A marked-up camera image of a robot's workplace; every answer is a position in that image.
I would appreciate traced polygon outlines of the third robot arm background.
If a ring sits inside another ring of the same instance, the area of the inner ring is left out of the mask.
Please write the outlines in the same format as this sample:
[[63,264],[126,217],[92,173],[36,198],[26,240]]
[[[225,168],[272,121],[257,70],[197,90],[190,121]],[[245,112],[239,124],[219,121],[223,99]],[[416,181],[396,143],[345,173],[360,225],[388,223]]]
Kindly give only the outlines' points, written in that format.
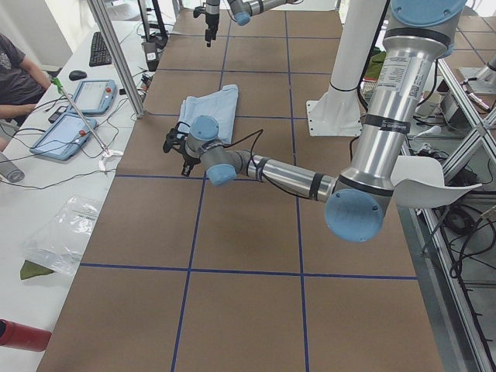
[[495,56],[483,67],[460,67],[463,81],[474,93],[486,95],[495,94]]

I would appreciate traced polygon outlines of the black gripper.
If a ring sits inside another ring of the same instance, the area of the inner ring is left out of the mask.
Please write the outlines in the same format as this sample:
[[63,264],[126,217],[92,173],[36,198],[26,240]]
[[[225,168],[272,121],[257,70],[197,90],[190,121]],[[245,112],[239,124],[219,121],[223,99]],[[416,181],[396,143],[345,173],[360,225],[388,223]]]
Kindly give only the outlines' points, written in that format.
[[205,16],[205,23],[207,28],[205,30],[205,41],[206,46],[210,48],[212,46],[211,41],[216,40],[216,35],[219,27],[219,0],[207,0],[204,5],[200,5],[194,8],[193,17],[196,19],[200,15]]
[[187,145],[188,133],[180,130],[181,122],[176,125],[166,134],[163,151],[169,153],[171,150],[178,152],[184,160],[181,175],[189,177],[195,165],[200,164],[200,159],[197,153],[189,149]]

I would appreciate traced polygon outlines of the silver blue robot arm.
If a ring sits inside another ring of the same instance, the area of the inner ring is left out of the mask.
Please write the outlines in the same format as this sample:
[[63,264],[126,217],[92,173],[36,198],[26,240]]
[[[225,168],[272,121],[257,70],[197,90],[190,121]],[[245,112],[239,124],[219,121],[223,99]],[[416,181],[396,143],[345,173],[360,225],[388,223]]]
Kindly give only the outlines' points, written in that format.
[[349,136],[350,165],[336,177],[240,150],[232,141],[236,87],[181,106],[163,149],[202,165],[215,186],[238,175],[325,204],[339,238],[364,242],[381,230],[390,202],[408,208],[450,205],[468,187],[449,187],[439,161],[401,148],[433,64],[452,53],[462,1],[357,1],[339,42],[329,89],[307,107],[313,136]]
[[[239,26],[245,26],[250,20],[263,12],[277,8],[282,5],[295,5],[301,1],[293,0],[229,0],[230,18]],[[193,9],[193,18],[197,19],[203,15],[205,17],[205,42],[206,46],[210,47],[212,41],[216,40],[216,35],[219,29],[220,20],[220,1],[208,0],[200,6]]]

